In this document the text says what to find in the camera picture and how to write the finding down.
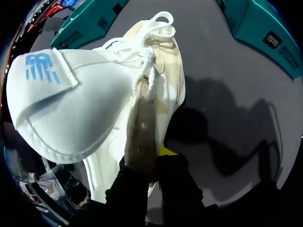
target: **teal container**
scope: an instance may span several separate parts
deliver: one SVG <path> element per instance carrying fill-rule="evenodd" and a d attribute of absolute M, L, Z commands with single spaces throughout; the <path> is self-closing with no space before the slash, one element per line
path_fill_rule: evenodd
<path fill-rule="evenodd" d="M 291 78 L 303 76 L 303 56 L 288 29 L 266 0 L 216 0 L 232 35 L 274 60 Z"/>
<path fill-rule="evenodd" d="M 51 43 L 76 49 L 104 37 L 128 0 L 86 0 L 66 19 Z"/>

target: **shoe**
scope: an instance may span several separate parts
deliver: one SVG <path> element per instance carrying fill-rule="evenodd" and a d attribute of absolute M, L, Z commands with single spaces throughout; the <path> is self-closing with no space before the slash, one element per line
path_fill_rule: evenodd
<path fill-rule="evenodd" d="M 156 21 L 160 17 L 165 17 L 169 22 Z M 175 29 L 172 23 L 173 17 L 170 13 L 160 12 L 151 20 L 140 21 L 134 25 L 123 38 L 110 40 L 104 46 L 94 49 L 97 52 L 102 51 L 112 43 L 113 52 L 129 52 L 142 46 L 152 48 L 155 78 L 149 77 L 149 85 L 153 85 L 154 92 L 149 91 L 156 106 L 157 147 L 163 145 L 169 121 L 185 99 L 182 59 L 174 39 Z M 125 106 L 107 139 L 96 152 L 83 160 L 93 200 L 106 202 L 105 191 L 113 184 L 127 148 L 127 121 L 132 118 L 132 109 L 131 105 Z"/>
<path fill-rule="evenodd" d="M 48 49 L 18 56 L 7 79 L 14 127 L 42 157 L 80 162 L 114 130 L 124 107 L 135 103 L 136 85 L 150 68 L 151 48 Z"/>

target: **shoelace loop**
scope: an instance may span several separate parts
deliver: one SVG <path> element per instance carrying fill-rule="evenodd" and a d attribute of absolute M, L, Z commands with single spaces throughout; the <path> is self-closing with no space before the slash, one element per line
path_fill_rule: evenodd
<path fill-rule="evenodd" d="M 158 18 L 164 17 L 168 22 L 156 21 Z M 174 22 L 173 16 L 166 11 L 157 13 L 152 19 L 145 23 L 138 33 L 132 38 L 127 39 L 113 38 L 107 41 L 103 46 L 93 49 L 94 51 L 106 50 L 106 55 L 112 61 L 138 69 L 136 73 L 136 80 L 133 85 L 133 95 L 136 94 L 137 85 L 139 81 L 146 75 L 148 76 L 148 91 L 147 97 L 149 100 L 154 98 L 154 80 L 155 68 L 154 52 L 151 46 L 145 44 L 147 38 L 155 39 L 158 41 L 166 41 L 172 39 L 176 30 L 172 25 Z M 167 29 L 168 34 L 152 33 L 155 30 Z"/>

